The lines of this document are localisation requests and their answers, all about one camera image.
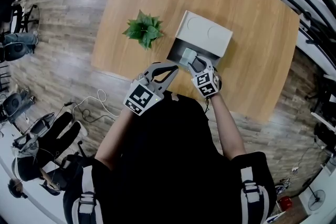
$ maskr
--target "desk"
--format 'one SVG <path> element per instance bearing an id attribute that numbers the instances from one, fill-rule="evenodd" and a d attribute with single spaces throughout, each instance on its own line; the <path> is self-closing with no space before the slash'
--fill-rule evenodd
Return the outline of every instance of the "desk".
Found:
<path id="1" fill-rule="evenodd" d="M 121 34 L 139 9 L 163 21 L 164 36 L 148 51 Z M 280 0 L 108 0 L 91 64 L 132 79 L 151 63 L 166 61 L 186 10 L 233 31 L 217 66 L 223 97 L 231 111 L 268 120 L 284 86 L 299 29 L 299 16 Z M 202 100 L 190 80 L 191 75 L 180 69 L 169 90 Z"/>

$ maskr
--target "hand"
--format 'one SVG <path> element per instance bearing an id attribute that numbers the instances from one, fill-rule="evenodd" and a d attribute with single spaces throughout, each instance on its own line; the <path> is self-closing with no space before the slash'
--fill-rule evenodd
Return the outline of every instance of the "hand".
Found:
<path id="1" fill-rule="evenodd" d="M 52 182 L 51 184 L 48 184 L 49 188 L 53 189 L 54 191 L 61 191 L 59 184 Z"/>

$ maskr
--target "potted plant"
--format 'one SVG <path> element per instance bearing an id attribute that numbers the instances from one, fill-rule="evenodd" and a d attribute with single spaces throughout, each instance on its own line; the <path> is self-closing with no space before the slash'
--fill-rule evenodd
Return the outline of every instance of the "potted plant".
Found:
<path id="1" fill-rule="evenodd" d="M 163 36 L 160 32 L 161 23 L 159 17 L 152 17 L 151 14 L 145 15 L 140 10 L 136 20 L 129 20 L 127 23 L 129 28 L 123 34 L 130 39 L 138 40 L 145 50 L 151 49 L 152 41 Z"/>

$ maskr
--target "wooden floor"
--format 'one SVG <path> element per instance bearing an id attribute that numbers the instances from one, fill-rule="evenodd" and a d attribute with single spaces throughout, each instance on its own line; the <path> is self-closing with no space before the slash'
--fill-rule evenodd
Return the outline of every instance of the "wooden floor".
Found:
<path id="1" fill-rule="evenodd" d="M 113 113 L 120 113 L 130 81 L 90 66 L 90 56 L 106 1 L 27 0 L 26 7 L 37 4 L 40 10 L 39 45 L 34 55 L 10 63 L 10 70 L 13 84 L 30 87 L 37 102 L 27 111 L 30 123 L 25 121 L 24 116 L 17 120 L 20 129 L 26 130 L 45 113 L 57 113 L 69 100 L 80 102 L 88 95 L 97 96 L 98 89 L 103 89 L 108 95 L 106 106 Z M 233 113 L 247 150 L 263 151 L 267 155 L 274 181 L 291 177 L 293 185 L 288 195 L 297 193 L 303 182 L 320 169 L 320 162 L 326 158 L 313 144 L 316 121 L 309 113 L 312 103 L 304 99 L 305 95 L 314 91 L 313 75 L 317 72 L 315 64 L 296 50 L 286 84 L 269 122 L 260 124 Z M 82 108 L 90 108 L 94 117 L 105 114 L 101 104 L 95 100 L 88 100 Z M 213 141 L 220 151 L 212 108 L 207 115 Z M 96 152 L 112 123 L 108 118 L 92 124 L 84 122 L 89 131 L 88 137 L 81 137 L 85 151 L 89 154 Z M 298 165 L 298 174 L 292 175 L 291 169 Z"/>

